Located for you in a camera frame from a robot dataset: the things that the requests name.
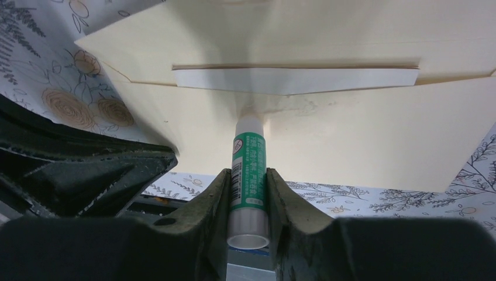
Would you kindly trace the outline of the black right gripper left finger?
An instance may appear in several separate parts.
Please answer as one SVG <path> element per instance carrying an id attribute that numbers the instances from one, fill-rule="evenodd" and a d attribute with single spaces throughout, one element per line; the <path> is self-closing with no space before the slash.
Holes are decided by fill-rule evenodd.
<path id="1" fill-rule="evenodd" d="M 23 217 L 1 226 L 2 280 L 225 280 L 231 171 L 154 224 Z"/>

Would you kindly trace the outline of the white green glue stick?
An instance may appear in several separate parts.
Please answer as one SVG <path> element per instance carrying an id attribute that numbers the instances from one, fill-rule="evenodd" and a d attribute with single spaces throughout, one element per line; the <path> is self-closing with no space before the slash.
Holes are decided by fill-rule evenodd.
<path id="1" fill-rule="evenodd" d="M 258 117 L 236 124 L 233 139 L 227 243 L 243 250 L 270 243 L 266 203 L 266 140 Z"/>

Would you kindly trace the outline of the cream envelope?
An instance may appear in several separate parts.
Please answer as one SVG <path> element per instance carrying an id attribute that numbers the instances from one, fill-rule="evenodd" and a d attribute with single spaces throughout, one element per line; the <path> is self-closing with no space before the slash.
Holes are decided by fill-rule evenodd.
<path id="1" fill-rule="evenodd" d="M 231 163 L 263 124 L 284 179 L 443 191 L 495 123 L 494 1 L 167 1 L 76 44 L 95 56 L 177 173 Z M 173 71 L 417 68 L 412 86 L 270 95 L 179 87 Z"/>

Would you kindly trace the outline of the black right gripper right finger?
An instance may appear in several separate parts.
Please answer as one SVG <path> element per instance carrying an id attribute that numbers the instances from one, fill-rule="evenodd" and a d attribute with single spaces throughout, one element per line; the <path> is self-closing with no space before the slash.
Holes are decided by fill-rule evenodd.
<path id="1" fill-rule="evenodd" d="M 494 280 L 495 239 L 455 218 L 332 218 L 267 169 L 277 280 Z"/>

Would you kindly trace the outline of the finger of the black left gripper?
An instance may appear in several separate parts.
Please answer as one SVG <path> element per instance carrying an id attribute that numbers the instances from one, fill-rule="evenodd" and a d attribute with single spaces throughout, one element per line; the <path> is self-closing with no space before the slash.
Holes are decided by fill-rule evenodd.
<path id="1" fill-rule="evenodd" d="M 75 129 L 1 98 L 1 213 L 114 217 L 178 163 L 166 146 Z"/>

